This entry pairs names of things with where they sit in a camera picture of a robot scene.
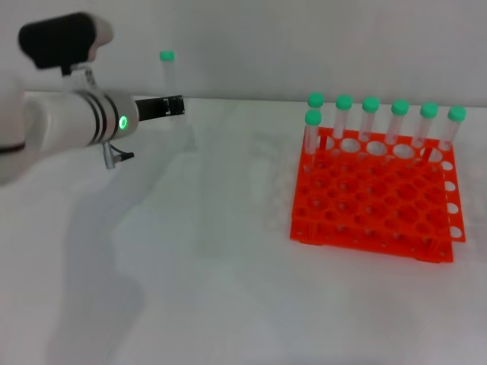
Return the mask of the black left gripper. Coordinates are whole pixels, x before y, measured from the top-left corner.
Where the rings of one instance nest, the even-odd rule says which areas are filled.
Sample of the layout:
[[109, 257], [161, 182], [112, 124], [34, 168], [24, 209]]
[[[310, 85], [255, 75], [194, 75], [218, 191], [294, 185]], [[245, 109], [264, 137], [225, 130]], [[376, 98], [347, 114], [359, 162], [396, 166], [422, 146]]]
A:
[[166, 115], [184, 115], [186, 107], [183, 96], [140, 99], [135, 102], [140, 122], [158, 119]]

